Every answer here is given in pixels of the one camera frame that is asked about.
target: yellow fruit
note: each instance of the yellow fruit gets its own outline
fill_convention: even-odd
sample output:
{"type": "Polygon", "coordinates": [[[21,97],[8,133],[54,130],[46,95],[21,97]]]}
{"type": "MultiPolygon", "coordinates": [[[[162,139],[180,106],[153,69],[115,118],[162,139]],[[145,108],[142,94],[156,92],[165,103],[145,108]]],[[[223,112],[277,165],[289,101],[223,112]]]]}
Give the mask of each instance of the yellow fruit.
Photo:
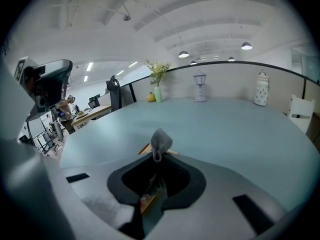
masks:
{"type": "Polygon", "coordinates": [[[148,102],[155,102],[156,101],[156,96],[152,92],[150,92],[150,94],[146,97],[146,100],[148,102]]]}

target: light blue table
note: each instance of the light blue table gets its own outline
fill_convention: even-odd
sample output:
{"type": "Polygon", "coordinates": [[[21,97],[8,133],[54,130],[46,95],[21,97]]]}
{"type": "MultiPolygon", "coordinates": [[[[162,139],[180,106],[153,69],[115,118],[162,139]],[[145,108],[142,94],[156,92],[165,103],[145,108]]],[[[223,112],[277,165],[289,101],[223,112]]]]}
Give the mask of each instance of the light blue table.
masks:
{"type": "Polygon", "coordinates": [[[70,135],[60,165],[136,156],[157,128],[172,137],[172,150],[242,174],[288,211],[318,180],[319,153],[295,124],[272,106],[236,99],[133,103],[70,135]]]}

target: white chair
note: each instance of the white chair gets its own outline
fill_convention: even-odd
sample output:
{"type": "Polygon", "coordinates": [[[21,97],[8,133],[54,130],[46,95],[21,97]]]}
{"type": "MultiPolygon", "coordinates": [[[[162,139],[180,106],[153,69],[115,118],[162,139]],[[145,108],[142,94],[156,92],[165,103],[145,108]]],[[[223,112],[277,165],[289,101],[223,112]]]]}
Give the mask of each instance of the white chair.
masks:
{"type": "Polygon", "coordinates": [[[290,107],[287,117],[294,122],[304,133],[307,132],[316,101],[308,101],[291,95],[290,107]]]}

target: green vase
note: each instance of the green vase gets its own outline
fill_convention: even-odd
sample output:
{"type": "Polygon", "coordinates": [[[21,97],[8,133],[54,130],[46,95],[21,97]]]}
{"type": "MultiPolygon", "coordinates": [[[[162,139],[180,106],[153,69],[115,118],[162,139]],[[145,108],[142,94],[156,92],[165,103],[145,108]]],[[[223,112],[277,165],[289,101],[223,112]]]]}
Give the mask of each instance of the green vase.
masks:
{"type": "Polygon", "coordinates": [[[156,102],[162,102],[162,93],[159,86],[154,87],[154,96],[156,102]]]}

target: white decorative lantern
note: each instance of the white decorative lantern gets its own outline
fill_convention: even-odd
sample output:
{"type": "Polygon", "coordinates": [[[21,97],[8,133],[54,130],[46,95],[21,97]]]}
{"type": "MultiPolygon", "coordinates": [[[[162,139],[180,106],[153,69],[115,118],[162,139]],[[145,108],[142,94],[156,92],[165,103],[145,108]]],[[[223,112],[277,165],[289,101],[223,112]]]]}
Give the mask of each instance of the white decorative lantern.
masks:
{"type": "Polygon", "coordinates": [[[202,95],[202,86],[205,84],[206,81],[206,74],[198,70],[194,75],[193,75],[195,84],[199,86],[199,92],[198,96],[195,97],[196,102],[205,102],[207,98],[202,95]]]}
{"type": "Polygon", "coordinates": [[[266,73],[262,69],[256,81],[254,103],[259,106],[265,106],[267,104],[269,91],[270,91],[270,78],[266,75],[266,73]]]}

